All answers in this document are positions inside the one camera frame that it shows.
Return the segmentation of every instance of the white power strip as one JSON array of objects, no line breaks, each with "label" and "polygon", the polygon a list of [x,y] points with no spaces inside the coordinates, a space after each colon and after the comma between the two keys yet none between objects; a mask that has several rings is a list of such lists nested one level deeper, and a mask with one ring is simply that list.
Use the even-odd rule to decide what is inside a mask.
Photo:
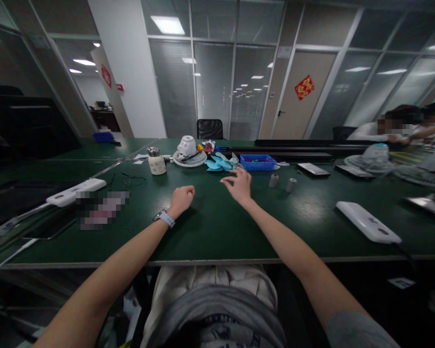
[{"label": "white power strip", "polygon": [[56,195],[53,195],[51,197],[48,197],[47,203],[50,203],[52,205],[56,205],[57,207],[66,207],[67,205],[70,205],[71,203],[74,203],[76,201],[76,192],[78,191],[96,191],[98,189],[101,189],[102,187],[106,186],[106,181],[100,180],[100,179],[89,179],[87,181],[84,181],[83,183],[80,183],[79,185],[76,185],[74,187],[71,187],[67,190],[64,190],[60,193],[57,193]]},{"label": "white power strip", "polygon": [[359,204],[337,202],[337,208],[371,241],[384,244],[401,243],[401,238],[397,234]]}]

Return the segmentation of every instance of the red sign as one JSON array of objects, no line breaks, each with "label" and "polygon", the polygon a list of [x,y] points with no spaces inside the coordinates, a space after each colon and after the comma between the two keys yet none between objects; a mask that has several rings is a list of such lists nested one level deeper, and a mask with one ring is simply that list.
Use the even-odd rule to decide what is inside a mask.
[{"label": "red sign", "polygon": [[296,85],[295,92],[299,100],[304,99],[309,93],[314,90],[314,82],[311,76],[308,75],[302,82]]},{"label": "red sign", "polygon": [[103,80],[105,80],[106,84],[111,88],[111,75],[103,64],[101,65],[101,74]]}]

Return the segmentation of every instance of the smartwatch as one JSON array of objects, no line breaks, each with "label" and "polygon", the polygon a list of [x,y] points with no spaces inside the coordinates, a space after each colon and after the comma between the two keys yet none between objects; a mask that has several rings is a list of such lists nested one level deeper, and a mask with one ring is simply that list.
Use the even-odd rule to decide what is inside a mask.
[{"label": "smartwatch", "polygon": [[166,213],[166,209],[161,209],[153,218],[153,221],[157,221],[158,219],[164,220],[169,225],[169,228],[172,228],[175,225],[175,221],[168,215],[168,213]]}]

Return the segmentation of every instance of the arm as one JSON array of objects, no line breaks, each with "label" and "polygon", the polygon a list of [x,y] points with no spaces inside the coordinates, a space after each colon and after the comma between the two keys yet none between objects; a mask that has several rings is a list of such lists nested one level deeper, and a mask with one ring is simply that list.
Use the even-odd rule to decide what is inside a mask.
[{"label": "arm", "polygon": [[299,278],[323,328],[326,330],[330,319],[340,311],[354,311],[368,315],[300,237],[251,199],[251,175],[243,169],[231,173],[236,173],[237,177],[228,176],[221,182],[256,221],[283,263]]},{"label": "arm", "polygon": [[428,136],[431,136],[435,134],[435,127],[432,128],[428,128],[426,130],[421,130],[413,135],[411,135],[411,139],[423,139],[423,138],[427,138]]},{"label": "arm", "polygon": [[[194,195],[193,186],[177,188],[168,215],[176,220]],[[159,219],[111,255],[76,290],[33,347],[93,347],[111,305],[148,261],[168,228]]]},{"label": "arm", "polygon": [[369,141],[387,141],[387,135],[370,135],[369,128],[370,124],[366,123],[356,129],[347,140],[369,140]]}]

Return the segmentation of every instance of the blue plastic basket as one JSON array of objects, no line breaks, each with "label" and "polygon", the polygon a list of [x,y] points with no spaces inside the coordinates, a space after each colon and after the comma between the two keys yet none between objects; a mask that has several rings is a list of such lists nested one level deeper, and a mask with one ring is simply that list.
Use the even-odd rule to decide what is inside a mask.
[{"label": "blue plastic basket", "polygon": [[97,143],[107,143],[115,139],[110,132],[93,133],[92,136]]},{"label": "blue plastic basket", "polygon": [[[266,162],[253,162],[254,160],[265,160]],[[240,155],[240,163],[247,172],[274,170],[277,161],[269,155]]]}]

